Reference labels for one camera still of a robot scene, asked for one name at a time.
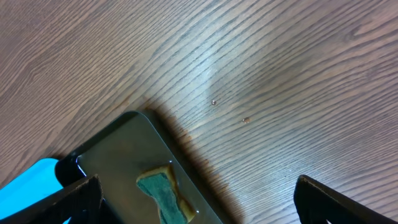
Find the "green and yellow sponge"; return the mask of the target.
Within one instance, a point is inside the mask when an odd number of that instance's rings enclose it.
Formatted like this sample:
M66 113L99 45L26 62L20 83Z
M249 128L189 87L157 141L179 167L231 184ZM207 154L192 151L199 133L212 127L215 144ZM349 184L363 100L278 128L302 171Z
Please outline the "green and yellow sponge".
M162 224L189 224L195 218L197 211L180 193L171 164L141 173L136 185L154 199Z

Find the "black water tray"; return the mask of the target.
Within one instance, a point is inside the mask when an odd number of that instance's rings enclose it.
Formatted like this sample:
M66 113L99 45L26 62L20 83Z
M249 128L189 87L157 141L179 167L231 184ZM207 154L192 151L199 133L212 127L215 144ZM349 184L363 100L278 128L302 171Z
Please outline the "black water tray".
M193 223L234 223L204 178L152 111L128 111L78 146L55 166L68 186L98 175L103 189L100 223L159 223L155 200L136 185L138 176L170 165L179 192L193 207Z

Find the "teal plastic tray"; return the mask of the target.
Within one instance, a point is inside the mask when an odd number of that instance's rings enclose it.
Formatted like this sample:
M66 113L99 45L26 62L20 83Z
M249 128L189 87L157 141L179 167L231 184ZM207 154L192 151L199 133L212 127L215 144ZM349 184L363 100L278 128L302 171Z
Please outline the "teal plastic tray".
M1 223L45 223L51 196L63 187L55 175L58 160L41 159L1 189Z

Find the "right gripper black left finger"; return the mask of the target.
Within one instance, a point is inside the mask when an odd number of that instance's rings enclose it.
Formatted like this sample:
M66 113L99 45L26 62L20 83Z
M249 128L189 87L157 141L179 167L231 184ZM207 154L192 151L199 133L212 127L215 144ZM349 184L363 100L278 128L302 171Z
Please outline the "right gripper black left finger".
M98 175L84 177L1 220L2 224L98 223L103 189Z

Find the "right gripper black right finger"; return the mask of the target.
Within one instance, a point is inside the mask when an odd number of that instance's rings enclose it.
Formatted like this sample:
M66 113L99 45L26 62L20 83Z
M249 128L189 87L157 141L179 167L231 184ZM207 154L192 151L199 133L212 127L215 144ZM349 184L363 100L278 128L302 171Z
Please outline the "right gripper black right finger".
M307 175L297 179L294 204L300 222L306 224L397 224Z

